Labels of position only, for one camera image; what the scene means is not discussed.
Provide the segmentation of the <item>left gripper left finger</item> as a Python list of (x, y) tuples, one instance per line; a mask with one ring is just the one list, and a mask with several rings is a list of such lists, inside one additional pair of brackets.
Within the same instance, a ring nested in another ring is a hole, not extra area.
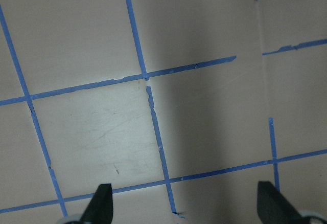
[(112, 220), (112, 185), (100, 184), (79, 219), (79, 223), (111, 224)]

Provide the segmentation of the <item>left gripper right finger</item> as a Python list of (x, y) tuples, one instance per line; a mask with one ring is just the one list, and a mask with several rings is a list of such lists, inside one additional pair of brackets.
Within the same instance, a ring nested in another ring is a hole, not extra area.
[(307, 223), (269, 181), (258, 182), (256, 209), (264, 224)]

